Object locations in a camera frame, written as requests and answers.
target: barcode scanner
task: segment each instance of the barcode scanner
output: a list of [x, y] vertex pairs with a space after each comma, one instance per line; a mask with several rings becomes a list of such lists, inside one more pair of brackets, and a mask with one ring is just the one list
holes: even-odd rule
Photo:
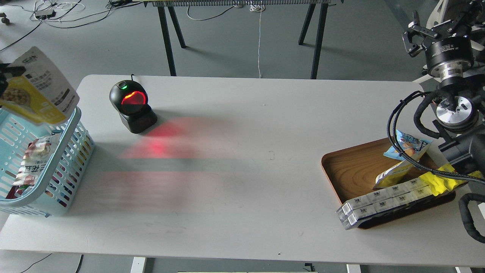
[[141, 84], [124, 80], [110, 91], [110, 101], [119, 112], [121, 121], [134, 134], [139, 134], [157, 122], [157, 115], [148, 105], [148, 96]]

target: snack bag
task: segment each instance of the snack bag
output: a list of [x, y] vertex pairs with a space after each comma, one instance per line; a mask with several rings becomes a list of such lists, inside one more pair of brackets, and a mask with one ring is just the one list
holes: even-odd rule
[[60, 139], [61, 134], [55, 134], [38, 138], [29, 145], [6, 199], [18, 198], [33, 189], [50, 156], [56, 151]]
[[[411, 135], [404, 134], [401, 131], [397, 132], [397, 140], [400, 146], [403, 148], [407, 155], [412, 157], [414, 160], [419, 160], [424, 153], [430, 147], [431, 141], [418, 139]], [[405, 160], [402, 156], [399, 156], [394, 147], [389, 148], [387, 152], [384, 153], [385, 156], [398, 159], [402, 161], [392, 166], [388, 170], [382, 172], [375, 178], [375, 188], [387, 188], [398, 184], [402, 178], [413, 168], [413, 164]]]
[[0, 106], [31, 123], [60, 124], [69, 119], [79, 96], [62, 73], [37, 47], [32, 47], [10, 67], [25, 67], [8, 80]]
[[[405, 134], [399, 130], [397, 130], [396, 139], [408, 156], [423, 154], [423, 149], [426, 150], [424, 147], [431, 143], [431, 141], [415, 138], [414, 136]], [[396, 149], [394, 149], [392, 146], [384, 153], [384, 156], [401, 161], [404, 160], [404, 157], [400, 156]]]

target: black table leg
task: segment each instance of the black table leg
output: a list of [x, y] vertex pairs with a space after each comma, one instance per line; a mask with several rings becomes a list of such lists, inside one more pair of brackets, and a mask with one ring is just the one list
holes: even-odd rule
[[318, 19], [317, 41], [315, 43], [315, 53], [313, 55], [313, 65], [311, 67], [311, 79], [317, 78], [318, 63], [320, 61], [320, 51], [322, 50], [323, 31], [327, 20], [328, 4], [322, 3], [320, 8], [320, 18]]
[[187, 48], [187, 46], [185, 45], [185, 41], [183, 40], [182, 31], [180, 31], [180, 25], [178, 24], [177, 15], [175, 14], [175, 9], [173, 7], [167, 7], [167, 8], [168, 8], [168, 12], [170, 13], [170, 17], [172, 18], [172, 22], [175, 28], [175, 33], [177, 33], [177, 38], [180, 43], [180, 47], [185, 49]]
[[165, 51], [167, 52], [170, 76], [177, 76], [177, 73], [175, 72], [174, 55], [172, 53], [172, 45], [170, 44], [170, 35], [168, 34], [167, 17], [165, 16], [164, 7], [158, 7], [158, 16], [160, 18], [160, 25], [162, 27], [163, 42], [165, 44]]
[[310, 25], [311, 16], [313, 15], [314, 10], [315, 4], [310, 4], [307, 11], [307, 17], [305, 18], [305, 22], [303, 23], [300, 39], [298, 39], [298, 45], [303, 45], [303, 41], [305, 40], [305, 36], [307, 35], [308, 26]]

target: table leg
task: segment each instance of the table leg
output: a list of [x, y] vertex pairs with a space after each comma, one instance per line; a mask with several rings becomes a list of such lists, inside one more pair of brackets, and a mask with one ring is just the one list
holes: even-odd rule
[[167, 17], [165, 16], [165, 8], [158, 7], [158, 16], [160, 18], [160, 26], [162, 27], [163, 42], [165, 44], [165, 51], [167, 52], [168, 69], [170, 76], [177, 76], [175, 72], [174, 55], [172, 53], [172, 45], [170, 44], [170, 35], [168, 34]]
[[471, 273], [470, 267], [455, 267], [457, 273]]
[[347, 264], [347, 273], [361, 273], [359, 264]]
[[303, 41], [305, 40], [305, 36], [307, 35], [308, 26], [310, 25], [311, 16], [313, 15], [313, 11], [315, 10], [316, 4], [310, 4], [307, 11], [307, 17], [305, 17], [305, 22], [303, 23], [302, 32], [300, 33], [300, 39], [298, 39], [298, 45], [303, 45]]
[[146, 265], [145, 257], [133, 257], [130, 273], [144, 273]]
[[182, 31], [180, 31], [180, 25], [178, 24], [177, 15], [175, 14], [175, 9], [173, 7], [167, 7], [167, 8], [168, 8], [168, 12], [170, 13], [170, 17], [172, 18], [172, 22], [175, 28], [175, 33], [177, 33], [177, 38], [180, 43], [180, 47], [185, 49], [187, 48], [187, 46], [185, 45], [185, 41], [183, 40]]
[[320, 18], [318, 19], [317, 41], [315, 43], [315, 53], [313, 55], [313, 65], [311, 67], [311, 79], [317, 78], [318, 63], [320, 61], [320, 51], [322, 50], [323, 30], [327, 20], [328, 3], [322, 3], [320, 8]]

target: brown tray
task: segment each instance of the brown tray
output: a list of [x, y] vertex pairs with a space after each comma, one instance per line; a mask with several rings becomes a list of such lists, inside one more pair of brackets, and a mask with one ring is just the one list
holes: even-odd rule
[[[383, 153], [390, 146], [389, 140], [384, 138], [328, 153], [322, 157], [323, 171], [332, 185], [340, 204], [351, 198], [375, 191], [372, 187], [375, 185], [376, 176], [398, 163], [395, 159], [383, 156]], [[437, 168], [428, 154], [424, 154], [420, 162], [428, 167]], [[423, 173], [425, 171], [412, 168], [403, 178], [403, 182], [416, 178]], [[455, 196], [455, 192], [440, 195], [425, 203], [408, 206], [382, 217], [372, 218], [359, 225], [359, 228], [367, 229], [402, 218], [450, 202]]]

